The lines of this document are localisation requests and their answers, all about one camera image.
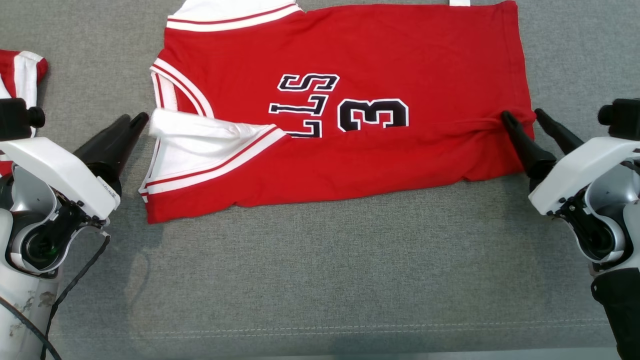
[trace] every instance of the printed number 3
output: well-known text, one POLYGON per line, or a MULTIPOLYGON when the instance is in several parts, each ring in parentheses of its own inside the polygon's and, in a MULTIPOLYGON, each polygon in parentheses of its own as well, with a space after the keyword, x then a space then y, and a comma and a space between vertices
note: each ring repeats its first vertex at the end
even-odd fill
MULTIPOLYGON (((307 74, 300 79, 299 75, 284 74, 278 84, 279 91, 282 92, 332 92, 340 81, 340 76, 336 74, 307 74)), ((293 106, 272 102, 269 104, 269 112, 278 114, 305 113, 313 117, 320 117, 324 113, 324 107, 328 102, 329 95, 312 94, 308 98, 311 106, 293 106)), ((361 121, 356 119, 355 114, 360 113, 362 122, 366 124, 380 124, 380 115, 389 114, 388 121, 383 122, 383 127, 409 126, 409 107, 400 99, 376 99, 372 101, 361 101, 344 99, 338 105, 337 126, 340 130, 354 131, 360 130, 361 121)), ((288 133, 297 138, 321 138, 322 121, 303 120, 303 126, 309 131, 288 133)))

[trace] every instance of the jersey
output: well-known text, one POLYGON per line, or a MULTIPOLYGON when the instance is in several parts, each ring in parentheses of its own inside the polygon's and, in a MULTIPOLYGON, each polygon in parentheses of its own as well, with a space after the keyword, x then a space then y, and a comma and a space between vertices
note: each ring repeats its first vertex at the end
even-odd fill
MULTIPOLYGON (((21 97, 27 108, 36 106, 37 84, 47 73, 49 64, 42 56, 30 51, 10 51, 0 49, 0 99, 21 97)), ((35 136, 31 128, 31 137, 35 136)), ((11 172, 11 161, 2 161, 0 156, 0 176, 11 172)))
POLYGON ((237 158, 202 153, 202 136, 158 135, 140 190, 150 222, 491 179, 522 169, 500 113, 533 136, 513 1, 305 13, 286 0, 187 0, 151 71, 157 105, 226 129, 208 138, 225 154, 247 145, 225 122, 273 128, 223 173, 212 169, 237 158))

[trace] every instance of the wire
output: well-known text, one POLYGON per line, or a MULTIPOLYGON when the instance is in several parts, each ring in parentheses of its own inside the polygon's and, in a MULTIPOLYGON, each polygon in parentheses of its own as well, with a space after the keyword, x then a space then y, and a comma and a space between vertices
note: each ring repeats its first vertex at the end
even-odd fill
POLYGON ((638 167, 635 163, 632 163, 631 161, 622 161, 620 163, 620 165, 630 168, 631 170, 633 170, 634 172, 636 172, 638 175, 640 175, 640 167, 638 167))
POLYGON ((49 330, 51 329, 51 320, 53 320, 53 316, 58 311, 58 306, 60 306, 60 304, 65 300, 65 298, 67 297, 67 294, 69 294, 71 289, 74 288, 74 286, 78 283, 78 281, 82 278, 82 276, 84 276, 86 272, 89 271, 89 268, 93 266, 93 264, 95 264, 96 261, 98 261, 98 258, 100 257, 100 255, 102 255, 104 250, 107 248, 107 245, 109 245, 109 242, 111 241, 111 235, 106 233, 104 234, 105 234, 105 237, 104 237, 104 242, 102 243, 102 246, 100 246, 100 248, 95 253, 95 255, 93 255, 91 260, 89 260, 89 262, 87 262, 87 264, 82 268, 82 270, 80 270, 80 272, 76 275, 76 277, 74 277, 74 279, 71 280, 69 285, 67 285, 64 291, 62 291, 62 293, 60 294, 56 302, 53 304, 53 306, 51 306, 51 313, 49 314, 49 322, 47 323, 47 331, 45 332, 45 334, 42 334, 40 329, 38 329, 38 327, 33 325, 33 323, 29 321, 29 319, 26 316, 24 316, 24 314, 22 314, 20 310, 16 309, 7 300, 0 297, 0 305, 4 306, 7 310, 9 310, 9 312, 13 314, 13 316, 18 318, 18 320, 20 320, 20 322, 22 322, 27 327, 27 329, 31 330, 31 332, 33 332, 33 334, 42 342, 42 353, 40 354, 41 360, 46 359, 47 350, 51 353, 54 360, 62 360, 62 358, 60 357, 60 354, 56 351, 56 348, 54 348, 51 341, 49 341, 49 330))
MULTIPOLYGON (((80 272, 76 275, 76 277, 74 277, 74 279, 71 280, 69 285, 67 285, 67 287, 62 291, 62 293, 60 294, 60 296, 58 297, 56 302, 53 304, 53 306, 51 306, 51 314, 49 315, 49 322, 47 323, 47 331, 45 332, 45 336, 46 336, 46 341, 47 342, 49 342, 48 339, 49 339, 49 330, 51 330, 51 320, 53 320, 53 316, 56 315, 56 312, 58 311, 58 306, 60 306, 60 304, 65 300, 65 298, 67 297, 67 294, 69 294, 69 292, 78 283, 78 280, 80 280, 86 274, 86 272, 89 271, 89 268, 91 266, 93 266, 93 264, 95 264, 96 261, 98 261, 98 258, 100 257, 100 255, 102 255, 104 250, 107 248, 107 245, 109 245, 110 241, 111 241, 111 235, 109 235, 109 234, 105 235, 104 242, 102 243, 102 246, 100 246, 100 248, 95 253, 95 255, 93 255, 91 260, 89 260, 89 262, 87 262, 87 264, 82 268, 82 270, 80 270, 80 272)), ((46 359, 46 357, 47 357, 47 351, 46 350, 47 349, 48 349, 48 347, 46 347, 46 343, 44 343, 44 345, 42 346, 42 353, 40 354, 40 360, 45 360, 46 359)))
POLYGON ((20 322, 22 322, 24 326, 27 327, 27 329, 31 330, 31 332, 33 332, 33 334, 40 341, 42 341, 42 343, 44 344, 42 351, 45 351, 46 349, 51 353, 51 355, 55 360, 62 360, 62 358, 60 357, 60 354, 58 354, 56 349, 53 347, 53 344, 51 343, 51 341, 49 341, 47 337, 44 334, 42 334, 42 332, 35 325, 33 325, 33 323, 29 321, 29 319, 27 319, 26 316, 24 316, 20 312, 20 310, 16 309, 13 305, 9 304, 9 302, 5 300, 3 297, 0 297, 0 304, 4 306, 7 310, 9 310, 11 314, 13 314, 16 318, 18 318, 18 320, 20 320, 20 322))

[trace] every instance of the gray fabric surface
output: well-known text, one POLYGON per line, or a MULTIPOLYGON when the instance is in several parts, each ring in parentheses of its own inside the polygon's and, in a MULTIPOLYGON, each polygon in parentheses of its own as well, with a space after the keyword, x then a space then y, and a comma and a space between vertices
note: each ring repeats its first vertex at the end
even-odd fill
MULTIPOLYGON (((0 48, 51 65, 40 135, 72 150, 152 111, 148 67, 181 2, 4 0, 0 48)), ((640 95, 640 3, 518 4, 534 106, 583 138, 605 135, 599 107, 640 95)), ((125 171, 111 246, 54 322, 67 360, 613 345, 571 232, 538 216, 524 176, 149 226, 136 190, 152 145, 143 137, 125 171)), ((98 246, 74 244, 67 280, 98 246)))

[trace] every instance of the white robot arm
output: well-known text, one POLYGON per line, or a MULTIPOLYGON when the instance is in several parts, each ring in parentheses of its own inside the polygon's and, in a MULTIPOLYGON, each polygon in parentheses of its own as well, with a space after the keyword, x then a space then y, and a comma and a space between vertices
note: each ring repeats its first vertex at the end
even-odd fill
POLYGON ((60 358, 46 340, 51 318, 109 242, 104 228, 120 204, 118 178, 147 122, 145 113, 133 120, 124 115, 73 154, 47 138, 0 142, 13 161, 12 173, 0 178, 0 304, 9 309, 0 309, 0 359, 36 360, 43 343, 60 358), (105 242, 59 293, 62 263, 84 231, 105 242))
POLYGON ((556 161, 508 112, 502 114, 527 175, 529 199, 561 218, 589 259, 591 292, 609 318, 623 360, 640 358, 640 99, 617 99, 598 114, 611 137, 584 143, 537 109, 538 122, 566 154, 556 161))

